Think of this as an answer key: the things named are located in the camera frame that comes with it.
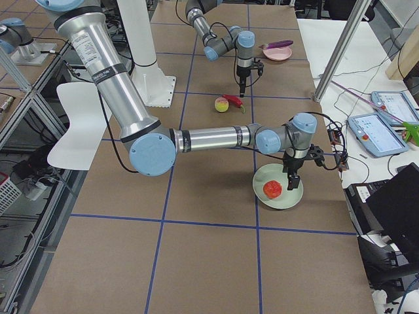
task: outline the tablet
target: tablet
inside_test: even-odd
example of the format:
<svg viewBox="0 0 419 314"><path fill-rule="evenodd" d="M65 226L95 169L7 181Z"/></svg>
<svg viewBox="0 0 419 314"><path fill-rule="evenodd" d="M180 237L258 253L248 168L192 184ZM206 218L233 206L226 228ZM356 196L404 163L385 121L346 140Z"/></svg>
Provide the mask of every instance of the tablet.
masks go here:
<svg viewBox="0 0 419 314"><path fill-rule="evenodd" d="M372 92L371 101L404 122L419 122L419 114L404 92ZM401 126L382 111L377 111L391 126Z"/></svg>
<svg viewBox="0 0 419 314"><path fill-rule="evenodd" d="M409 149L378 113L349 117L348 123L359 142L374 157L399 154Z"/></svg>

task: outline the pink plate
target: pink plate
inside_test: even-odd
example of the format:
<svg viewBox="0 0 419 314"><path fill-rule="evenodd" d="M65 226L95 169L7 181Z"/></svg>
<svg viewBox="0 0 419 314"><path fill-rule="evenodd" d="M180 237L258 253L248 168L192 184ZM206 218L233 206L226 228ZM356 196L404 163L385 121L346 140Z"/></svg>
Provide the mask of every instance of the pink plate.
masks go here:
<svg viewBox="0 0 419 314"><path fill-rule="evenodd" d="M263 54L275 61L283 61L291 57L293 54L291 48L289 46L283 48L271 48L263 50Z"/></svg>

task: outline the plate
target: plate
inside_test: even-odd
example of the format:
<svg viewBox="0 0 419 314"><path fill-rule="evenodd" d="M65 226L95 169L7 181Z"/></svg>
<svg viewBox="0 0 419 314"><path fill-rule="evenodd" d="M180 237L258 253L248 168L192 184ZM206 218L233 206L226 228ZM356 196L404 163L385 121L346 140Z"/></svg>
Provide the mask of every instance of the plate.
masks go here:
<svg viewBox="0 0 419 314"><path fill-rule="evenodd" d="M260 167L253 176L253 191L255 191L257 198L262 203L275 209L287 209L295 206L301 200L304 190L300 181L298 188L288 191L287 173L283 173L282 169L281 164L268 164ZM263 192L263 186L271 180L278 181L282 185L282 194L272 200Z"/></svg>
<svg viewBox="0 0 419 314"><path fill-rule="evenodd" d="M263 54L271 60L283 61L291 57L293 51L289 46L283 48L264 49Z"/></svg>

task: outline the green object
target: green object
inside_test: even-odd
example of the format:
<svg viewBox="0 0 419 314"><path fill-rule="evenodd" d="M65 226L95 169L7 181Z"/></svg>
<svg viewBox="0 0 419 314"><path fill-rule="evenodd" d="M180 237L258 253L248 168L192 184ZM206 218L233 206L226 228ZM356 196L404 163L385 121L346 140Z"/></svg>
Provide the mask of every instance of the green object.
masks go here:
<svg viewBox="0 0 419 314"><path fill-rule="evenodd" d="M416 146L419 146L419 122L404 122L403 126L406 128L405 142L407 142L411 137L413 137L414 144Z"/></svg>

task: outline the white desk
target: white desk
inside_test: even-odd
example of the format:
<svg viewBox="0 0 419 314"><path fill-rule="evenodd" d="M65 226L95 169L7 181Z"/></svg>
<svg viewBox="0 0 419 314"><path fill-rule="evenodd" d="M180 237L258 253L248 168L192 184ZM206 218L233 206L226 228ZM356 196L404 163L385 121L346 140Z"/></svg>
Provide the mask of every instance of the white desk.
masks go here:
<svg viewBox="0 0 419 314"><path fill-rule="evenodd" d="M345 22L342 21L299 20L302 39L308 61L310 62L310 70L314 78L318 78L319 75L324 72L344 25ZM335 74L367 70L380 64L386 56L386 52L375 37L369 24L367 22L361 22ZM407 89L403 81L389 80L387 78L385 70L389 64L390 60L387 60L380 67L371 69L366 73L341 75L334 77L333 80L346 88L356 88L357 90L364 91L371 78L375 76L365 90L366 93L371 93L375 90ZM342 90L339 87L330 84L321 100L321 107L323 112L328 114L332 119L344 123L346 116L333 107L333 103L337 100L341 92ZM412 103L415 104L410 93L407 92L407 94L409 95L410 100L412 100ZM357 99L354 96L345 93L341 95L337 107L346 113L350 113L356 101ZM373 112L371 107L362 101L358 101L351 116L371 112ZM392 177L387 170L389 156L373 158L359 144L350 130L348 130L347 134L348 153L350 156L358 158L368 165L370 169L368 181L377 181ZM392 158L390 162L390 171L393 174L396 173L395 168L399 166L403 166L410 162L419 164L419 148L412 144L409 144L409 147L410 150L408 152ZM342 186L344 188L352 183L364 181L367 176L367 168L362 163L350 158L348 160L348 165L350 170L344 171L342 174Z"/></svg>

